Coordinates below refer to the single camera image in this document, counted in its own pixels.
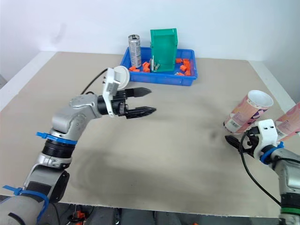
blue cable tie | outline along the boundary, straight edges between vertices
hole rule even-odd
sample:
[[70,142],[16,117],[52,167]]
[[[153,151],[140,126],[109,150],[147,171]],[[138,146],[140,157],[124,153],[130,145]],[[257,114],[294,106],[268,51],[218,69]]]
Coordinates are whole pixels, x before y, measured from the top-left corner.
[[285,147],[285,146],[284,146],[284,143],[283,143],[283,142],[280,142],[279,145],[277,145],[277,147],[274,147],[274,148],[272,148],[272,149],[266,151],[266,152],[261,156],[260,161],[261,161],[262,163],[264,163],[264,164],[267,165],[267,163],[265,163],[266,158],[267,158],[269,155],[271,155],[271,154],[273,153],[273,151],[275,151],[276,149],[282,149],[282,148],[284,148],[284,147]]
[[60,143],[64,143],[64,144],[77,144],[77,141],[72,141],[72,140],[68,140],[68,139],[64,139],[64,138],[60,138],[60,137],[55,137],[53,135],[47,134],[47,133],[41,133],[41,132],[37,132],[36,136],[39,136],[43,139],[50,139],[56,142],[60,142]]
[[49,199],[46,195],[44,195],[40,192],[37,192],[37,191],[23,190],[21,187],[16,188],[16,187],[11,187],[9,185],[4,185],[3,188],[5,188],[7,190],[10,190],[10,191],[13,191],[14,195],[29,194],[29,195],[38,196],[41,199],[43,199],[44,200],[44,205],[43,205],[43,208],[42,208],[42,210],[40,211],[40,213],[37,217],[37,221],[40,221],[43,213],[46,211],[46,209],[48,208],[48,205],[49,205]]

orange block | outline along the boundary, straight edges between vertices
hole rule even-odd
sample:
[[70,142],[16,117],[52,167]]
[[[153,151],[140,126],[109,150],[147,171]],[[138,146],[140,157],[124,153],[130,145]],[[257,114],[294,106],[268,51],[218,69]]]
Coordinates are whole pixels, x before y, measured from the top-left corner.
[[129,71],[133,71],[135,69],[136,69],[136,67],[131,67],[131,68],[129,68]]
[[181,66],[180,66],[180,69],[181,69],[182,71],[186,71],[186,70],[187,70],[187,67],[186,67],[185,65],[181,65]]
[[183,59],[183,64],[187,67],[187,68],[190,68],[191,67],[191,64],[189,62],[188,59]]
[[142,67],[147,67],[147,68],[150,68],[150,63],[148,63],[148,62],[145,62],[145,64],[144,64],[144,63],[142,64]]
[[181,63],[182,62],[182,59],[181,58],[177,58],[176,59],[176,63]]
[[186,76],[191,76],[191,71],[190,71],[190,70],[187,70],[184,74],[185,74]]
[[150,73],[150,69],[148,67],[143,67],[142,71],[146,73]]

beige table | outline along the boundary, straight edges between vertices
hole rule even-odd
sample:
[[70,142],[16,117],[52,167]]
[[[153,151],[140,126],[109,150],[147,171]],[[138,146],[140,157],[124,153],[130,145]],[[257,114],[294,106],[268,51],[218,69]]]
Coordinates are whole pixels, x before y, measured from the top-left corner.
[[[0,185],[22,183],[45,140],[52,115],[78,95],[121,55],[57,53],[1,112]],[[270,94],[247,61],[198,59],[199,78],[191,87],[131,82],[152,93],[128,99],[130,108],[156,107],[152,115],[93,120],[68,168],[62,199],[144,210],[214,215],[277,217],[279,207],[247,176],[237,150],[225,139],[222,123],[249,90]],[[101,79],[90,90],[101,94]],[[275,101],[262,119],[283,112]],[[286,147],[300,153],[299,137]],[[247,157],[257,180],[277,199],[278,178],[267,166]],[[0,189],[0,194],[11,193]]]

paper cup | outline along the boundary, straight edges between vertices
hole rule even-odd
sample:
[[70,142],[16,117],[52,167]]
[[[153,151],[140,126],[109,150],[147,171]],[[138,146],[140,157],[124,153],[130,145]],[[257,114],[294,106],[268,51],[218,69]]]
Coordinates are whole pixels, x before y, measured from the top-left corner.
[[252,123],[267,111],[274,101],[270,95],[251,90],[224,121],[224,127],[234,134],[243,133]]
[[300,102],[275,121],[278,140],[285,141],[300,132]]

white wall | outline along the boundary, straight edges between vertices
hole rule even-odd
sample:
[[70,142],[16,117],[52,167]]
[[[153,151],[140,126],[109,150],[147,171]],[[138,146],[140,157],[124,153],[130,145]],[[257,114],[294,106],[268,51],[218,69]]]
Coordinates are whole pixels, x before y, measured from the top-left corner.
[[177,28],[197,57],[263,60],[294,100],[299,0],[3,0],[1,72],[10,79],[39,50],[123,54],[128,35]]

